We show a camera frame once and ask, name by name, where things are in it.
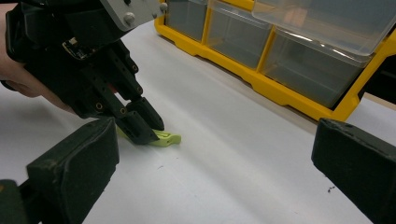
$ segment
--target yellow plastic frame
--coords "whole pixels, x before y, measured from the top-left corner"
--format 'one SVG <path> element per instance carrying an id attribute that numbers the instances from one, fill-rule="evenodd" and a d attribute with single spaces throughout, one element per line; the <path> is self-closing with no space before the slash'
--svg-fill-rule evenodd
<path id="1" fill-rule="evenodd" d="M 253 9 L 253 0 L 222 0 L 235 7 L 241 7 L 246 10 Z M 320 105 L 305 96 L 292 91 L 291 89 L 273 81 L 261 73 L 265 56 L 273 43 L 275 30 L 273 29 L 268 37 L 267 44 L 263 50 L 258 67 L 253 70 L 244 65 L 210 49 L 205 43 L 210 22 L 211 9 L 208 8 L 205 18 L 204 33 L 201 42 L 197 42 L 178 31 L 165 25 L 164 17 L 155 20 L 155 28 L 157 32 L 172 40 L 175 45 L 186 51 L 192 56 L 200 56 L 216 63 L 227 70 L 240 76 L 246 82 L 250 83 L 253 90 L 266 98 L 274 101 L 279 105 L 289 105 L 312 119 L 329 118 L 345 121 L 360 102 L 359 93 L 377 68 L 385 61 L 388 56 L 396 54 L 396 31 L 387 37 L 383 43 L 375 51 L 375 56 L 370 63 L 364 68 L 362 73 L 352 84 L 348 92 L 334 110 L 330 110 L 324 105 Z"/>

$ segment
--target white table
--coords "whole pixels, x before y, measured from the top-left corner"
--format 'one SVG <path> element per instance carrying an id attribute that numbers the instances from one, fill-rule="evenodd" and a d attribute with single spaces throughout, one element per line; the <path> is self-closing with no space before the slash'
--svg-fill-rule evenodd
<path id="1" fill-rule="evenodd" d="M 137 79 L 178 146 L 133 146 L 84 223 L 370 223 L 311 161 L 316 123 L 159 37 L 152 22 L 123 38 Z M 88 120 L 0 88 L 0 179 Z M 363 99 L 348 120 L 396 145 L 396 112 Z"/>

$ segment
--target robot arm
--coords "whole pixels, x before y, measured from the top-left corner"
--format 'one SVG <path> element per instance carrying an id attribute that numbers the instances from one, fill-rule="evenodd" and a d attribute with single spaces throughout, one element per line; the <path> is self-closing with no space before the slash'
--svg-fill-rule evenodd
<path id="1" fill-rule="evenodd" d="M 146 144 L 158 140 L 152 129 L 163 130 L 163 121 L 142 97 L 120 38 L 165 10 L 158 0 L 21 0 L 7 13 L 7 53 L 81 118 L 113 117 Z"/>

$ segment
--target clear plastic drawer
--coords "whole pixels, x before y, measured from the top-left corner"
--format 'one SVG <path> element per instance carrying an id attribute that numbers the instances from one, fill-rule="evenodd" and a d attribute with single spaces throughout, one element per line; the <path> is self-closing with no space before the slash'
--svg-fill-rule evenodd
<path id="1" fill-rule="evenodd" d="M 183 35 L 201 41 L 207 0 L 167 0 L 165 24 Z"/>
<path id="2" fill-rule="evenodd" d="M 272 25 L 257 20 L 249 11 L 211 1 L 207 45 L 250 68 L 256 68 Z"/>
<path id="3" fill-rule="evenodd" d="M 332 108 L 370 59 L 276 29 L 262 72 L 301 95 Z"/>

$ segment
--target plastic storage drawer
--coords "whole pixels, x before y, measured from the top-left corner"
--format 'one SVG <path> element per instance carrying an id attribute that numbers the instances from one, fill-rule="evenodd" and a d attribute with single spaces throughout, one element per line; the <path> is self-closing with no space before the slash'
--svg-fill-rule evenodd
<path id="1" fill-rule="evenodd" d="M 207 0 L 167 0 L 166 25 L 201 41 L 204 31 Z"/>
<path id="2" fill-rule="evenodd" d="M 259 21 L 247 10 L 212 1 L 206 44 L 250 68 L 256 68 L 272 25 Z"/>
<path id="3" fill-rule="evenodd" d="M 332 108 L 370 59 L 276 29 L 275 41 L 262 72 L 301 95 Z"/>
<path id="4" fill-rule="evenodd" d="M 255 0 L 253 15 L 338 49 L 368 56 L 396 22 L 396 1 Z"/>

